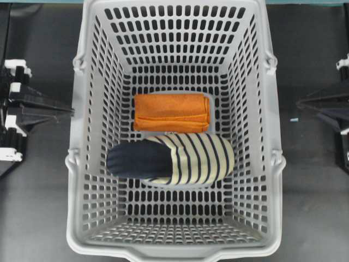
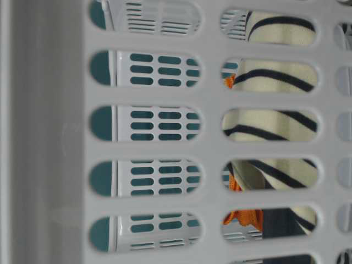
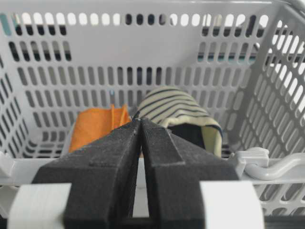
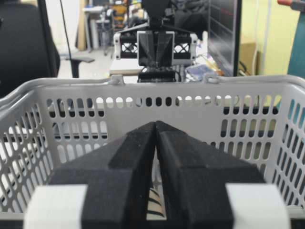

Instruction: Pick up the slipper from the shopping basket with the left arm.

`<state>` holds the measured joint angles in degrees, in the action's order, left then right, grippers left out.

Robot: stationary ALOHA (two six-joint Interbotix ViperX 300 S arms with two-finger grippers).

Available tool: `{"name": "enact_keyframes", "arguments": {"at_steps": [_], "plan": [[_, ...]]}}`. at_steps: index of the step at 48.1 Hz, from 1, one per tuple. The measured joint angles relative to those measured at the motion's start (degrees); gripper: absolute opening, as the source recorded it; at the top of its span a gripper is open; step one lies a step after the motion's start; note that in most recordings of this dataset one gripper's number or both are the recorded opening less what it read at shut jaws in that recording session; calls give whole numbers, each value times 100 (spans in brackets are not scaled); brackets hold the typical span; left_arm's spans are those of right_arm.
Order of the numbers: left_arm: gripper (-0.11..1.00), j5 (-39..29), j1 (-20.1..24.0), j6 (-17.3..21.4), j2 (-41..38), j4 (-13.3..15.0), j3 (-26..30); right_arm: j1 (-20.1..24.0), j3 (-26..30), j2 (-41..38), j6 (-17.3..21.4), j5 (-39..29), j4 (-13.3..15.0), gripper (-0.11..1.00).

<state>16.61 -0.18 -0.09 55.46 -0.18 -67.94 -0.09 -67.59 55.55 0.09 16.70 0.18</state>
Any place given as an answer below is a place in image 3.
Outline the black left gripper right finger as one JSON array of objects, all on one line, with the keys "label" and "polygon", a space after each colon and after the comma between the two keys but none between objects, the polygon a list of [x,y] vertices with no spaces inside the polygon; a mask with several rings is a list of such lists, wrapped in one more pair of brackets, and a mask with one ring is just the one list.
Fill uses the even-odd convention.
[{"label": "black left gripper right finger", "polygon": [[238,180],[234,167],[149,119],[140,136],[150,218],[159,229],[203,229],[200,181]]}]

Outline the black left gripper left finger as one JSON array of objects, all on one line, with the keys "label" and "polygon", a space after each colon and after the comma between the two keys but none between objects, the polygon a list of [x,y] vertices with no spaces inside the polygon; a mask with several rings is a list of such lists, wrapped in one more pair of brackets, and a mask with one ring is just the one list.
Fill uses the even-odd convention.
[{"label": "black left gripper left finger", "polygon": [[109,229],[133,213],[140,120],[42,166],[32,183],[71,183],[66,229]]}]

